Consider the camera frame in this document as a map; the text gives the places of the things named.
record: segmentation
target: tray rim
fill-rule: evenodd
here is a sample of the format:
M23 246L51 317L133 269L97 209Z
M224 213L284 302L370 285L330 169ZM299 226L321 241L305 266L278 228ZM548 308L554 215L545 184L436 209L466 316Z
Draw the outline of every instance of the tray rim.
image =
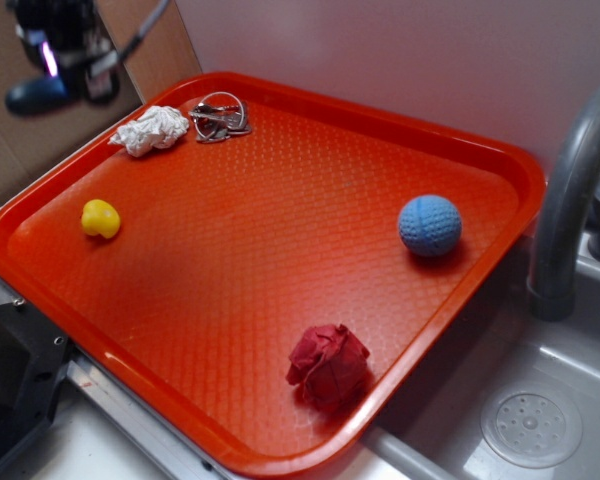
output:
M80 178L120 150L119 146L107 143L119 125L138 118L152 105L170 105L177 108L191 99L188 94L189 89L204 84L222 85L223 89L238 96L240 96L241 89L256 89L262 96L264 104L291 112L302 108L303 114L306 114L304 116L313 115L313 120L321 122L330 123L336 115L346 114L345 127L359 133L366 133L360 120L362 118L373 119L374 122L380 122L384 127L378 129L381 131L380 136L373 135L375 138L384 137L384 139L396 141L395 135L397 133L405 135L406 129L411 134L408 142L409 148L422 150L417 147L422 147L425 143L430 146L431 142L435 140L434 150L437 150L436 152L432 152L430 148L423 151L445 158L449 158L445 152L448 153L451 149L454 151L454 157L458 151L472 152L474 155L471 157L471 162L465 162L458 158L451 158L451 160L499 175L510 183L518 194L518 210L511 221L500 231L493 244L487 248L477 263L456 285L405 352L378 380L377 386L382 384L382 390L388 393L382 398L378 398L380 395L370 395L354 410L342 428L324 443L295 455L271 457L248 448L245 449L245 445L237 439L232 441L231 438L215 428L214 420L206 417L195 405L181 398L182 396L179 396L177 392L172 392L173 395L169 396L163 395L165 398L160 402L161 408L154 406L168 421L178 425L177 428L185 430L183 432L185 435L228 469L247 476L286 476L326 462L357 440L364 428L388 401L393 391L398 388L435 339L453 321L455 313L464 306L471 294L482 284L537 214L544 194L544 173L531 155L518 147L496 140L245 75L230 72L203 74L183 80L156 96L146 105L105 130L8 202L0 210L0 277L8 281L25 298L46 297L41 286L37 285L35 280L27 278L26 271L19 269L17 265L12 265L12 262L9 261L8 255L6 255L6 245L10 235L23 220L35 214L51 198L59 195L73 184L65 179L74 179L76 176ZM317 106L320 107L319 115L315 113L318 111L315 108ZM411 146L413 142L415 142L416 148ZM57 299L38 301L36 306L50 317L56 315L62 315L63 318L66 315L79 316L77 312L71 311L67 305ZM98 337L93 332L83 332L79 344L87 352L92 350L96 344L98 350L104 347L110 352L110 356L97 360L117 378L133 377L132 390L141 398L155 398L153 392L157 388L157 379L151 379L151 376L147 378L143 372L146 368L133 358L125 358L124 351L120 352L121 349L115 342L109 341L105 336ZM184 413L184 411L190 413L192 406L198 410L195 421L192 421L190 414ZM196 438L192 438L192 431L195 432Z

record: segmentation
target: plastic tray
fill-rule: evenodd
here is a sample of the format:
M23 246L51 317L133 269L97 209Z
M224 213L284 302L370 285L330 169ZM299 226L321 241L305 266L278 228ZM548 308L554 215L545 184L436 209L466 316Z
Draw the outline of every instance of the plastic tray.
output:
M192 126L134 159L112 127L0 211L0 276L228 469L284 476L362 433L536 214L544 177L517 148L236 74L151 105L188 118L214 91L248 103L252 134L204 145ZM428 260L397 234L427 193L464 223ZM92 198L120 212L111 241L82 232ZM284 378L326 323L369 348L373 375L330 413Z

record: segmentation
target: crumpled tissue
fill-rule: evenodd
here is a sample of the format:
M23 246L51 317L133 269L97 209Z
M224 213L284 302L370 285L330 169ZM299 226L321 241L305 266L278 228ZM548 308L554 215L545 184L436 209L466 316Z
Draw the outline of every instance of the crumpled tissue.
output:
M187 133L189 120L173 107L152 106L138 120L118 127L110 144L122 145L134 157L152 148L169 148Z
M319 409L345 402L363 384L369 350L346 326L308 328L291 352L286 375L301 384L305 402Z

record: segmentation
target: sink drain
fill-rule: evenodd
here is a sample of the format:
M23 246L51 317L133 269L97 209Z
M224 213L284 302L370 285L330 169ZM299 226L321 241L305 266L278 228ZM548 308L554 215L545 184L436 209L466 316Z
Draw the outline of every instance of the sink drain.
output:
M527 468L552 467L580 445L582 419L574 403L541 384L512 384L482 409L482 433L505 460Z

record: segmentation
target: textured blue ball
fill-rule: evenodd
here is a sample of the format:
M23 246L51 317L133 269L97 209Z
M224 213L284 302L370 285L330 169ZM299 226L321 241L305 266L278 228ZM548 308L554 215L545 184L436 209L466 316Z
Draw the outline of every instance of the textured blue ball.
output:
M409 250L422 257L450 252L462 233L462 219L456 206L437 195L411 200L400 212L400 238Z

